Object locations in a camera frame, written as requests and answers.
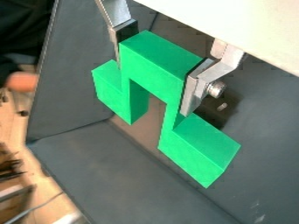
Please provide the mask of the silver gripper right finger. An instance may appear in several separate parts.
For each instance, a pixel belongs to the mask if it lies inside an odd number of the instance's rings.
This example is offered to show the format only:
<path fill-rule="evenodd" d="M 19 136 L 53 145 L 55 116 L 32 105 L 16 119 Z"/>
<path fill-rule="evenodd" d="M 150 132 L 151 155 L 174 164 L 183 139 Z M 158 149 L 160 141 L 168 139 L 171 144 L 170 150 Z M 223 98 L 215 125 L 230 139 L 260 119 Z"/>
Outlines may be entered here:
<path fill-rule="evenodd" d="M 214 98 L 220 97 L 226 89 L 220 77 L 239 67 L 246 53 L 234 45 L 215 39 L 210 55 L 212 59 L 206 58 L 187 76 L 180 106 L 180 113 L 184 116 L 188 116 L 200 106 L 207 95 Z"/>

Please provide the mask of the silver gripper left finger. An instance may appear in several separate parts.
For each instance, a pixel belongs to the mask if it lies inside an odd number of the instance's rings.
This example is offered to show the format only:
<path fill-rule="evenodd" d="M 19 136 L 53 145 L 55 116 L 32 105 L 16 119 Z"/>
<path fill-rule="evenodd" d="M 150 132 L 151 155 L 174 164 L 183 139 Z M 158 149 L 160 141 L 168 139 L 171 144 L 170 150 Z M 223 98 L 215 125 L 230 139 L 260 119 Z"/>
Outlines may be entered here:
<path fill-rule="evenodd" d="M 110 40 L 114 43 L 116 63 L 120 63 L 119 43 L 139 33 L 138 21 L 132 19 L 127 0 L 95 0 L 107 23 Z"/>

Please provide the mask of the blurred person hand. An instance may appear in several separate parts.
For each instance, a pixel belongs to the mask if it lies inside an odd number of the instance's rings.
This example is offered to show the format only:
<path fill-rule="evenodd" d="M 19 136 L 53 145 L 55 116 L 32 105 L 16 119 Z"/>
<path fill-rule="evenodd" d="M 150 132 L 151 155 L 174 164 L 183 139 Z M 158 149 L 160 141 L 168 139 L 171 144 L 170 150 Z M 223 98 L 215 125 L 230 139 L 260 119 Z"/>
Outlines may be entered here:
<path fill-rule="evenodd" d="M 36 89 L 39 75 L 28 72 L 13 72 L 9 74 L 5 87 L 17 92 L 32 92 Z"/>

